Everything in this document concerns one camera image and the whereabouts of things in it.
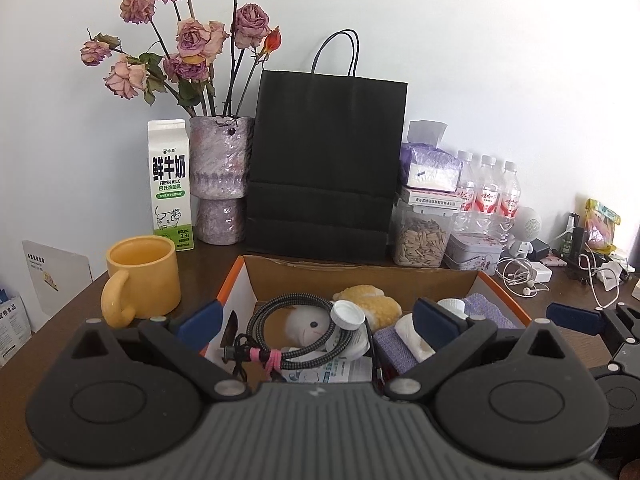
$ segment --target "purple textured vase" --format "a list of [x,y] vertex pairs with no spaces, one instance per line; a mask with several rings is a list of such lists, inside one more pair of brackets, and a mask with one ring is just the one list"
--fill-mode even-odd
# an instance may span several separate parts
[[195,228],[198,240],[212,245],[231,245],[244,239],[244,198],[203,200]]
[[205,200],[245,196],[254,118],[192,117],[190,124],[191,194]]

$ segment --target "snack package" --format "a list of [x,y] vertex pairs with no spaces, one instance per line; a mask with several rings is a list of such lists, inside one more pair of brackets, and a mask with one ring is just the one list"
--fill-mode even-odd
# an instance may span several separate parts
[[593,198],[587,200],[585,209],[584,229],[589,234],[587,245],[600,254],[612,253],[616,250],[613,235],[616,225],[620,225],[620,215]]

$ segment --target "milk carton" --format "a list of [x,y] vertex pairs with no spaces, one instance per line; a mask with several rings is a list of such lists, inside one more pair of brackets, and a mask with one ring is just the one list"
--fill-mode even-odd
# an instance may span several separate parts
[[154,234],[193,249],[189,194],[189,137],[184,119],[148,122],[149,180]]

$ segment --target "pink cable tie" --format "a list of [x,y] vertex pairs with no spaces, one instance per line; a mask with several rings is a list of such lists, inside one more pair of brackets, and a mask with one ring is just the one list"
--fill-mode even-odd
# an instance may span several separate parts
[[[259,348],[251,348],[249,350],[249,359],[252,362],[260,362],[260,349]],[[271,371],[276,370],[277,373],[282,371],[282,352],[280,350],[271,350],[269,352],[269,359],[264,364],[264,371],[267,374],[267,379],[271,378]]]

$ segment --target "white earphones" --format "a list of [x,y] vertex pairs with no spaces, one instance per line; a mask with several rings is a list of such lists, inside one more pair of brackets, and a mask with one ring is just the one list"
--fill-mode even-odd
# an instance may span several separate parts
[[[531,262],[526,258],[502,258],[498,264],[502,263],[505,264],[502,268],[502,272],[498,269],[497,273],[504,280],[504,286],[506,286],[507,290],[514,296],[519,296],[520,298],[533,298],[534,296],[537,296],[539,292],[549,290],[548,286],[544,283],[539,283],[532,279],[533,267],[531,267]],[[507,272],[507,268],[513,266],[513,264],[517,264],[519,267],[518,270],[515,272]],[[511,288],[515,285],[525,285],[522,289],[522,293],[518,293]]]

